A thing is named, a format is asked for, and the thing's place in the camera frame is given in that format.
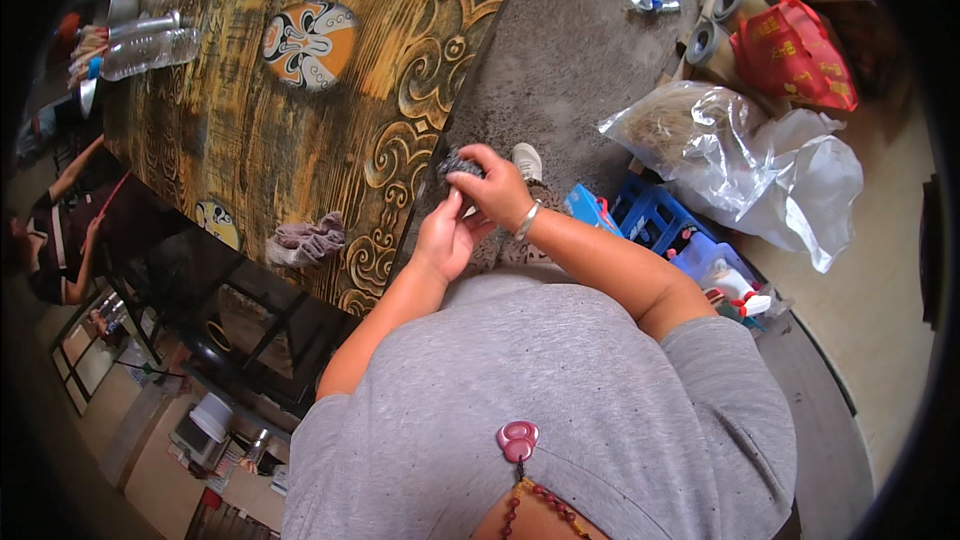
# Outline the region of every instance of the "white bucket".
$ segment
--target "white bucket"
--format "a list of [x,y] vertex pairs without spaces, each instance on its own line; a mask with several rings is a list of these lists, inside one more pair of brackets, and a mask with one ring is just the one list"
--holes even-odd
[[203,400],[190,411],[190,419],[203,432],[218,443],[227,439],[227,425],[234,410],[213,392],[207,392]]

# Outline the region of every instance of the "bead necklace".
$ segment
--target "bead necklace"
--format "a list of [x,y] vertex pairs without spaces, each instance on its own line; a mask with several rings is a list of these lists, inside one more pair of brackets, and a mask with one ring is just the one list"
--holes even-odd
[[563,518],[563,521],[570,524],[570,528],[578,538],[590,540],[591,535],[584,530],[580,522],[577,521],[577,514],[569,506],[564,504],[557,495],[550,492],[541,484],[534,483],[523,471],[523,462],[526,462],[533,455],[534,447],[537,446],[537,440],[540,437],[540,429],[527,421],[514,421],[500,427],[496,433],[497,442],[503,449],[503,455],[507,461],[516,463],[517,483],[513,486],[512,498],[508,504],[510,510],[507,511],[507,524],[500,530],[503,540],[514,533],[511,523],[517,519],[517,507],[521,505],[521,494],[524,487],[532,490],[534,495],[543,497],[544,500],[557,511],[557,514]]

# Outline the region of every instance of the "red pendant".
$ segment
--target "red pendant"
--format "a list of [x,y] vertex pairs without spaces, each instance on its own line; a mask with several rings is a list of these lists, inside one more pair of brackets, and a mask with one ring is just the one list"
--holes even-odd
[[514,421],[502,426],[496,433],[496,441],[503,449],[508,462],[528,461],[534,454],[540,429],[529,421]]

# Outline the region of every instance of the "white sneaker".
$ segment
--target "white sneaker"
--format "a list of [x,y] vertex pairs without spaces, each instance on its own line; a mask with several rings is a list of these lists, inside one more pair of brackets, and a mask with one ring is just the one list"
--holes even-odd
[[520,170],[523,181],[529,179],[537,182],[544,181],[544,162],[530,144],[521,142],[513,147],[513,164]]

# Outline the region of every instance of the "decorative table top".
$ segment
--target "decorative table top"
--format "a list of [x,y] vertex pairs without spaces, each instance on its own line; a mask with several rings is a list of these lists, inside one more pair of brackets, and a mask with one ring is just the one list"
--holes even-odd
[[141,0],[198,57],[130,78],[107,145],[248,258],[282,223],[341,211],[346,246],[271,269],[363,317],[383,294],[438,135],[503,0]]

